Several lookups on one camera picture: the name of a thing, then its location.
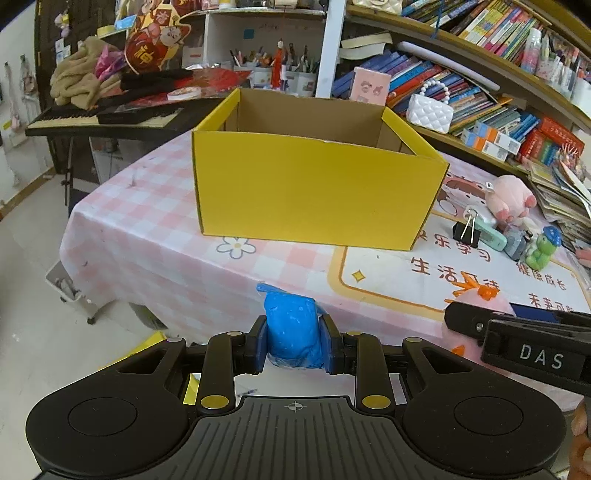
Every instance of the green figurine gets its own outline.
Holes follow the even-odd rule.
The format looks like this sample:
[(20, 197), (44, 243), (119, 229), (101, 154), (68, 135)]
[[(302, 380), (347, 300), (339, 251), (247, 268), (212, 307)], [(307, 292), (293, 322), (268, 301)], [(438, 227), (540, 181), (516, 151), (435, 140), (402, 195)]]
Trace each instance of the green figurine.
[(562, 243), (560, 230), (555, 226), (544, 227), (535, 245), (530, 248), (525, 257), (525, 263), (532, 270), (542, 270), (550, 262), (550, 257)]

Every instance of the white pillar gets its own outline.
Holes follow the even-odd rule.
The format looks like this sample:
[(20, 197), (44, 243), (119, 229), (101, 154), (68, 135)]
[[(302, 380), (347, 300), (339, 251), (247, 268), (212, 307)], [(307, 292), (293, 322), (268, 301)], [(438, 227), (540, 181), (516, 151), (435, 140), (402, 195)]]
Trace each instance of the white pillar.
[(333, 80), (335, 79), (337, 58), (339, 56), (340, 36), (343, 32), (346, 4), (346, 0), (330, 0), (329, 3), (316, 86), (317, 98), (330, 98), (330, 91), (332, 90)]

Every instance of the white wall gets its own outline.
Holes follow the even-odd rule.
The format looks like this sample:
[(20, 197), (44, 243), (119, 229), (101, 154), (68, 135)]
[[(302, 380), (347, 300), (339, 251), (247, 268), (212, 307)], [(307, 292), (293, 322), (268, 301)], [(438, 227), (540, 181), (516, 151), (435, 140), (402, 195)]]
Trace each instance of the white wall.
[[(53, 165), (45, 137), (29, 138), (21, 145), (11, 148), (9, 131), (2, 129), (2, 125), (10, 120), (8, 81), (4, 72), (6, 61), (12, 69), (21, 120), (33, 120), (39, 113), (37, 102), (27, 102), (26, 105), (23, 103), (20, 90), (21, 55), (25, 54), (31, 68), (35, 68), (34, 20), (35, 4), (32, 4), (0, 31), (0, 86), (3, 98), (0, 103), (0, 130), (4, 142), (4, 146), (0, 147), (0, 200), (5, 202)], [(20, 184), (16, 188), (12, 186), (13, 176), (9, 168), (12, 168), (20, 179)]]

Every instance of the human hand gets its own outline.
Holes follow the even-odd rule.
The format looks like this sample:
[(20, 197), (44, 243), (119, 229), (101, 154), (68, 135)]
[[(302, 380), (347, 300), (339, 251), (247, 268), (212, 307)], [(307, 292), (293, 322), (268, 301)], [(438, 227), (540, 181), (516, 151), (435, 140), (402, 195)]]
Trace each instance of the human hand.
[(570, 428), (574, 439), (570, 446), (568, 480), (591, 480), (591, 440), (587, 436), (587, 412), (584, 400), (581, 400), (574, 411)]

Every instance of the pink box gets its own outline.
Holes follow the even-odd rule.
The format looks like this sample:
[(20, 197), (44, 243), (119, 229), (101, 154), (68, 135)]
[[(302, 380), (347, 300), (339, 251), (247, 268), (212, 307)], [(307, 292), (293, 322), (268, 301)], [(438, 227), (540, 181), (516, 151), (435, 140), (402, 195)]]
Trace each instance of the pink box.
[(390, 79), (391, 77), (387, 73), (355, 67), (355, 78), (353, 79), (349, 100), (373, 103), (374, 105), (386, 105)]

